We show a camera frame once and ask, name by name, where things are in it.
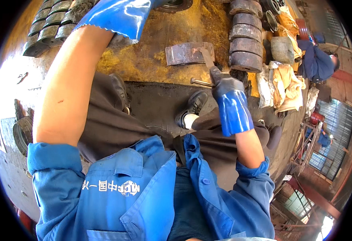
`blue work uniform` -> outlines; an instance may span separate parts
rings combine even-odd
[[[208,226],[217,239],[273,239],[269,159],[249,169],[236,162],[233,190],[218,187],[198,140],[184,137],[186,166]],[[93,163],[82,173],[76,147],[29,144],[28,169],[41,217],[39,240],[166,240],[173,224],[176,153],[158,136]]]

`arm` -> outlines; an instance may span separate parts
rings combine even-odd
[[[105,29],[83,26],[67,38],[45,78],[34,115],[34,142],[77,146],[96,65],[112,36]]]

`sneaker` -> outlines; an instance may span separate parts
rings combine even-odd
[[[201,109],[204,107],[205,103],[207,103],[207,100],[208,100],[208,94],[204,90],[199,90],[193,93],[192,96],[188,99],[188,104],[186,109],[184,109],[182,112],[176,115],[175,123],[179,127],[183,129],[187,129],[185,127],[184,117],[187,114],[199,115]]]
[[[113,85],[117,93],[120,95],[121,103],[122,103],[122,111],[130,115],[131,114],[130,104],[128,101],[124,80],[119,75],[116,75],[116,74],[111,74],[109,76],[111,78],[111,84]]]

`blue glove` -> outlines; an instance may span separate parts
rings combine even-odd
[[[231,75],[222,73],[216,66],[210,69],[210,73],[216,84],[212,95],[219,105],[223,135],[229,137],[253,129],[244,84]]]
[[[135,44],[140,40],[150,10],[166,2],[166,0],[100,0],[79,21],[74,30],[84,25],[94,25],[128,37]]]

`forearm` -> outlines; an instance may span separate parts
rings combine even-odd
[[[84,26],[67,38],[45,78],[34,115],[34,142],[77,146],[96,65],[112,36],[110,31]]]
[[[255,129],[236,133],[235,140],[239,162],[248,168],[258,168],[265,158]]]

